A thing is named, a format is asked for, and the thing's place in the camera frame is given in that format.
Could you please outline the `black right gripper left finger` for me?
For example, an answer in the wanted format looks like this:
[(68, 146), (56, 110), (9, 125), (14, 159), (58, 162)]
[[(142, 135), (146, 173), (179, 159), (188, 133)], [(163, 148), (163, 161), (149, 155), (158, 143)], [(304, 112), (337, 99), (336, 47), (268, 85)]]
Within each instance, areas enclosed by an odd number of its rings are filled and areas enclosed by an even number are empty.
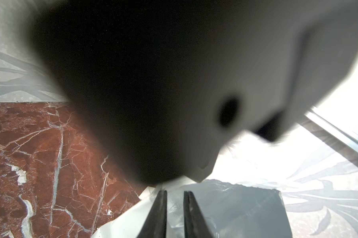
[(160, 190), (137, 238), (165, 238), (167, 234), (167, 191)]

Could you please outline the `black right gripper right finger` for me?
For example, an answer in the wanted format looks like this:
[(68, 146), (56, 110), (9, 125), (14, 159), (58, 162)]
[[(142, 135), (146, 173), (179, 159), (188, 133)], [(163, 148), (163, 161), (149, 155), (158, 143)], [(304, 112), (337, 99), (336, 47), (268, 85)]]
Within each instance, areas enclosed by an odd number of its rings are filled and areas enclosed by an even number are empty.
[(191, 191), (184, 192), (185, 238), (214, 238)]

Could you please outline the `white insulated delivery bag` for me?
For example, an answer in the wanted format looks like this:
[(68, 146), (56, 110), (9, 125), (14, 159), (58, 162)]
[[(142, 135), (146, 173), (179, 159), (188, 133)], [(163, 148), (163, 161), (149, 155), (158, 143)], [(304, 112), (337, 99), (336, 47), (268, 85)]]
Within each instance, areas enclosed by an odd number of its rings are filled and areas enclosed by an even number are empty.
[(141, 201), (101, 226), (96, 238), (137, 238), (160, 190), (167, 191), (166, 238), (185, 238), (184, 192), (193, 192), (214, 238), (290, 238), (292, 231), (281, 193), (219, 180), (194, 183), (181, 178), (148, 187)]

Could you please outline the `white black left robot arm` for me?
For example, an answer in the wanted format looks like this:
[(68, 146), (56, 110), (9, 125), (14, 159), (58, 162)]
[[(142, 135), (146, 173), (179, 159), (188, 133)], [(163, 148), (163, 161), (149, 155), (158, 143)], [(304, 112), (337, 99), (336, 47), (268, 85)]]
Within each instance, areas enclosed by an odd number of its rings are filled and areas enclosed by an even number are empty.
[(274, 141), (358, 54), (358, 1), (53, 1), (25, 41), (132, 179), (202, 181), (243, 130)]

